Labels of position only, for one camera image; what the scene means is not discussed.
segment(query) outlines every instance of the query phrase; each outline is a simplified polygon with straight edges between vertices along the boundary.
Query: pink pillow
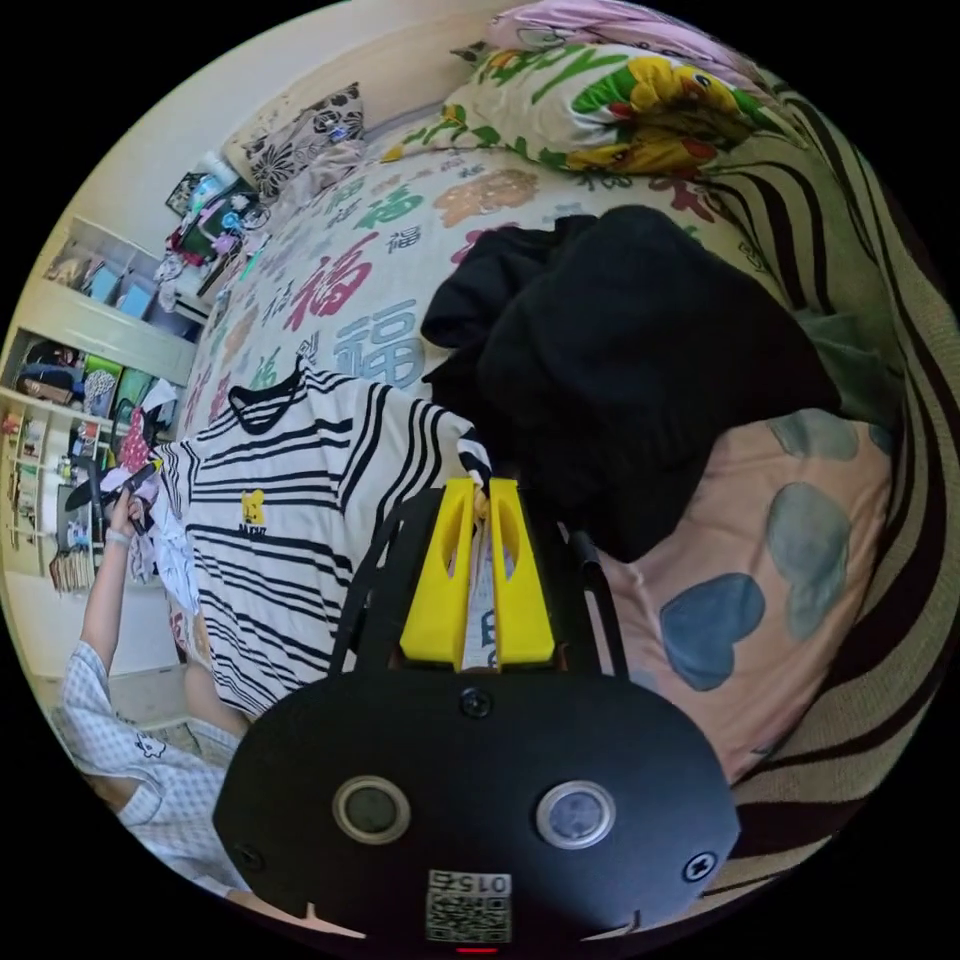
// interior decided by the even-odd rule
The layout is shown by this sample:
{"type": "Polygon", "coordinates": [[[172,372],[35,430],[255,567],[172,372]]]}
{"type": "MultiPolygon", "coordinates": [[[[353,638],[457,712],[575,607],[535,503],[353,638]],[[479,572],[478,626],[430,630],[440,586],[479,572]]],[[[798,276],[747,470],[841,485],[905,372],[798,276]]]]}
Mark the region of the pink pillow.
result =
{"type": "Polygon", "coordinates": [[[670,537],[632,564],[602,558],[631,677],[700,726],[731,782],[797,723],[853,624],[889,450],[821,410],[731,430],[670,537]]]}

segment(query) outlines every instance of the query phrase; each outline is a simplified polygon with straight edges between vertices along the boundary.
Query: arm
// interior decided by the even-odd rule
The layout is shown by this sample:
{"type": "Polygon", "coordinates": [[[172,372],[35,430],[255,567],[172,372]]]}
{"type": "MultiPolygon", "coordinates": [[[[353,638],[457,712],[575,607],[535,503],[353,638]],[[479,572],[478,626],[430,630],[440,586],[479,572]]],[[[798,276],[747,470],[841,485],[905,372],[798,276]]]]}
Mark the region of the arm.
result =
{"type": "MultiPolygon", "coordinates": [[[[139,512],[139,503],[130,502],[130,494],[120,495],[110,515],[110,530],[129,540],[134,535],[130,515],[139,512]]],[[[87,609],[83,615],[80,639],[89,644],[103,661],[107,673],[113,664],[120,640],[120,611],[123,607],[123,587],[127,579],[127,553],[129,544],[108,538],[103,549],[103,563],[97,571],[87,609]]]]}

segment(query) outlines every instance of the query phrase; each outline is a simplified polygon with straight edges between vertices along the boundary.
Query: green fabric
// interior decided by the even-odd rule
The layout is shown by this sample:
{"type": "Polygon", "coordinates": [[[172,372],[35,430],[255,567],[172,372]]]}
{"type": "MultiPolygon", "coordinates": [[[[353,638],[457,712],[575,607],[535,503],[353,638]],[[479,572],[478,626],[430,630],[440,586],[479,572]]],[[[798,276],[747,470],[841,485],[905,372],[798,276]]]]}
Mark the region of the green fabric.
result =
{"type": "Polygon", "coordinates": [[[900,423],[903,382],[864,337],[857,317],[795,314],[820,362],[840,393],[841,412],[851,420],[896,430],[900,423]]]}

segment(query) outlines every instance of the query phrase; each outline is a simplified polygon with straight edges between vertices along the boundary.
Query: pink blanket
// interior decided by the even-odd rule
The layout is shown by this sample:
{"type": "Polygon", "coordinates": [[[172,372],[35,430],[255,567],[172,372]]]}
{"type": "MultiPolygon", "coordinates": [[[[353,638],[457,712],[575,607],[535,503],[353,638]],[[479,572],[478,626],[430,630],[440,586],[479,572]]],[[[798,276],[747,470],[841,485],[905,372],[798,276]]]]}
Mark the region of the pink blanket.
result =
{"type": "Polygon", "coordinates": [[[781,113],[755,63],[649,7],[619,0],[539,0],[494,17],[487,40],[503,50],[546,50],[568,43],[639,47],[686,60],[781,113]]]}

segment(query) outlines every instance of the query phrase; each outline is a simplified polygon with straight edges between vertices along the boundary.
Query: label sticker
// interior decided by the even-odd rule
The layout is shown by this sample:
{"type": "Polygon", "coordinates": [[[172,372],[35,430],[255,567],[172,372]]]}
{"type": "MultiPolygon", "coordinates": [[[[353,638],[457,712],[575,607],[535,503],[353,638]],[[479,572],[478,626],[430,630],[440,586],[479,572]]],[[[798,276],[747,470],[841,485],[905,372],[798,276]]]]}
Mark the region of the label sticker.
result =
{"type": "Polygon", "coordinates": [[[509,943],[509,873],[431,870],[427,939],[435,943],[509,943]]]}

